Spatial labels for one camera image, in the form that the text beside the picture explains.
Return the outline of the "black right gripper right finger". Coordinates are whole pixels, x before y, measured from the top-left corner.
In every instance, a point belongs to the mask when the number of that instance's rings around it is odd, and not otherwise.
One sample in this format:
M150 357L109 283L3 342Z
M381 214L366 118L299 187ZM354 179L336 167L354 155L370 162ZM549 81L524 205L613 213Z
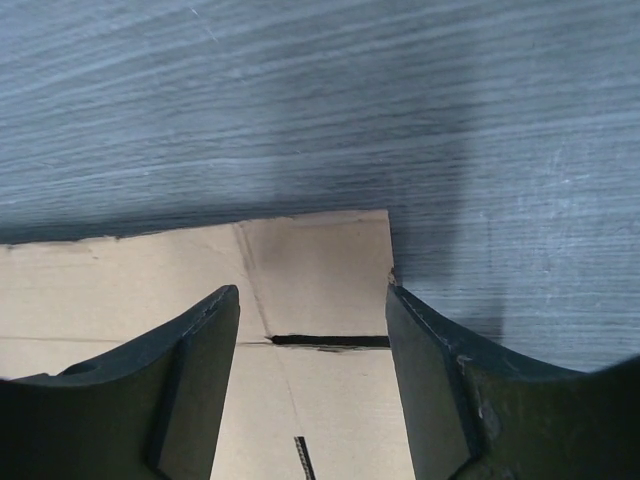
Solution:
M390 286L386 321L419 479L635 479L639 361L584 373L503 347Z

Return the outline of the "brown cardboard box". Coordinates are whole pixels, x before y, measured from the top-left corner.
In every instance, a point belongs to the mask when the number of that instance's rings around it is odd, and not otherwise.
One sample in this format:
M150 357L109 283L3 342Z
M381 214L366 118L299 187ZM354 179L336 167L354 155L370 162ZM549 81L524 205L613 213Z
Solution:
M241 317L212 475L413 475L386 332L383 211L333 212L1 250L1 374L55 374L238 288ZM351 342L332 346L330 339Z

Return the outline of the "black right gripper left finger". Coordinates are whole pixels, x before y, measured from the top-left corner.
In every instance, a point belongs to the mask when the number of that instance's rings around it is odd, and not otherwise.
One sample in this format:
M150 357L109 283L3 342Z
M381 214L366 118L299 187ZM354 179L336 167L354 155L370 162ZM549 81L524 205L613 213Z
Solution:
M239 327L219 288L59 374L1 384L5 479L207 479Z

